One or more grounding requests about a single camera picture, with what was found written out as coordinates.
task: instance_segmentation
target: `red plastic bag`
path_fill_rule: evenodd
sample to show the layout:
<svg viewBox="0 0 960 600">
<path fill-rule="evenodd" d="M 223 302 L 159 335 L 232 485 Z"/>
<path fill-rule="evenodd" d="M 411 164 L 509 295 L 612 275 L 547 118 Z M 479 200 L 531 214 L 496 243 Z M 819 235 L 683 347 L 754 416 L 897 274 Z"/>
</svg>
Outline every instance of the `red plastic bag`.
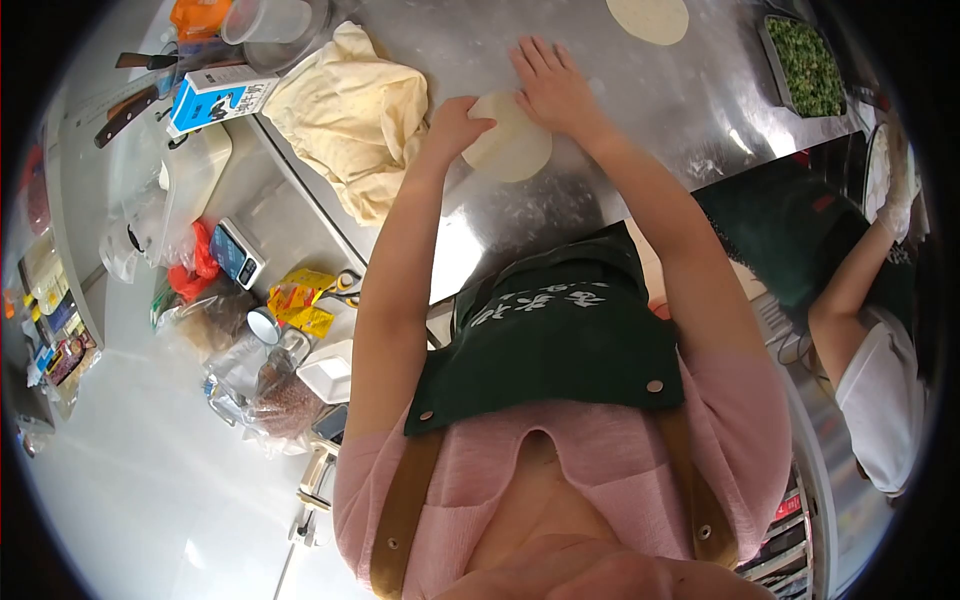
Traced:
<svg viewBox="0 0 960 600">
<path fill-rule="evenodd" d="M 220 265 L 210 255 L 210 234 L 200 221 L 194 221 L 193 232 L 197 236 L 197 245 L 193 250 L 195 273 L 190 273 L 182 265 L 167 271 L 170 287 L 189 303 L 192 302 L 220 273 Z"/>
</svg>

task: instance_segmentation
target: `knife handle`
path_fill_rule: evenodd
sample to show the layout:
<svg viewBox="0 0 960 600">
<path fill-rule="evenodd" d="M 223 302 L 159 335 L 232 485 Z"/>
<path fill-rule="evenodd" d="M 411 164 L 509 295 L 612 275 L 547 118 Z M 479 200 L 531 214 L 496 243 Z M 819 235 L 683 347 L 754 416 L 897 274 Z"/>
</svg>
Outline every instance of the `knife handle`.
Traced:
<svg viewBox="0 0 960 600">
<path fill-rule="evenodd" d="M 106 146 L 123 128 L 127 127 L 127 124 L 130 123 L 136 115 L 153 104 L 158 94 L 159 90 L 156 89 L 156 86 L 148 87 L 147 89 L 137 92 L 120 105 L 111 108 L 108 111 L 108 116 L 110 112 L 114 112 L 114 110 L 119 107 L 114 115 L 107 121 L 107 124 L 93 136 L 93 144 L 97 148 Z"/>
<path fill-rule="evenodd" d="M 176 64 L 180 59 L 177 55 L 165 55 L 165 54 L 139 54 L 136 52 L 121 52 L 120 56 L 117 57 L 117 63 L 114 68 L 118 69 L 127 69 L 133 68 L 136 66 L 145 66 L 147 70 L 154 71 L 156 69 L 166 68 L 172 64 Z"/>
</svg>

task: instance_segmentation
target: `pink sweater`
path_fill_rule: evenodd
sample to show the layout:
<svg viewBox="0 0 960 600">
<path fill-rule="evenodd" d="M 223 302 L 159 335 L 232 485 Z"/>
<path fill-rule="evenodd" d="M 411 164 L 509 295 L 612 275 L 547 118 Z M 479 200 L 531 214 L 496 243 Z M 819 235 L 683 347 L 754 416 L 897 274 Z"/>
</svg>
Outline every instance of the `pink sweater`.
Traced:
<svg viewBox="0 0 960 600">
<path fill-rule="evenodd" d="M 747 561 L 780 503 L 790 465 L 780 376 L 767 359 L 723 354 L 681 361 L 681 374 L 694 463 L 725 509 L 740 561 Z M 406 444 L 405 420 L 406 412 L 393 431 L 348 440 L 337 461 L 334 536 L 367 588 L 373 537 Z M 520 442 L 536 429 L 550 435 L 566 479 L 621 542 L 645 554 L 692 558 L 682 500 L 652 420 L 623 406 L 535 402 L 450 427 L 414 537 L 404 598 L 432 598 L 463 575 L 510 483 Z"/>
</svg>

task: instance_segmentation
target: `green vegetable filling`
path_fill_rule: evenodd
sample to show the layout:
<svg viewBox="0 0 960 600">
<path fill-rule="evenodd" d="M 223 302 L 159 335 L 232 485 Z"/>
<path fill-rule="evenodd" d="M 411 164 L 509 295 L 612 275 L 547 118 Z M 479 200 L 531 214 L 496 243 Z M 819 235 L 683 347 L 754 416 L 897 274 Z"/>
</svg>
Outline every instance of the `green vegetable filling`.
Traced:
<svg viewBox="0 0 960 600">
<path fill-rule="evenodd" d="M 802 117 L 841 114 L 843 90 L 836 62 L 813 29 L 789 19 L 767 19 L 793 106 Z"/>
</svg>

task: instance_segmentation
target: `brown leather strap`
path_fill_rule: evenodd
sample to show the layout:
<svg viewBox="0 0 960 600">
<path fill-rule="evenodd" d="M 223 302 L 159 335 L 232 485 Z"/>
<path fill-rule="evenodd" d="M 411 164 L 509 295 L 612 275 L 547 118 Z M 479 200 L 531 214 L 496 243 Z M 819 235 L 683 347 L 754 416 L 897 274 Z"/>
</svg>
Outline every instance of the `brown leather strap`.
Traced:
<svg viewBox="0 0 960 600">
<path fill-rule="evenodd" d="M 690 455 L 690 423 L 683 407 L 649 411 L 670 455 L 670 465 L 684 500 L 687 526 L 693 537 L 693 556 L 698 561 L 736 566 L 736 536 L 723 507 Z"/>
<path fill-rule="evenodd" d="M 690 425 L 683 407 L 650 411 L 657 422 L 684 502 L 684 513 L 698 561 L 736 566 L 736 537 L 723 508 L 690 455 Z M 384 600 L 400 600 L 420 511 L 433 478 L 445 429 L 407 438 L 407 447 L 387 490 L 373 539 L 370 582 Z"/>
<path fill-rule="evenodd" d="M 434 429 L 407 438 L 407 447 L 387 490 L 370 557 L 373 593 L 384 600 L 400 600 L 403 592 L 420 511 L 445 433 L 445 428 Z"/>
</svg>

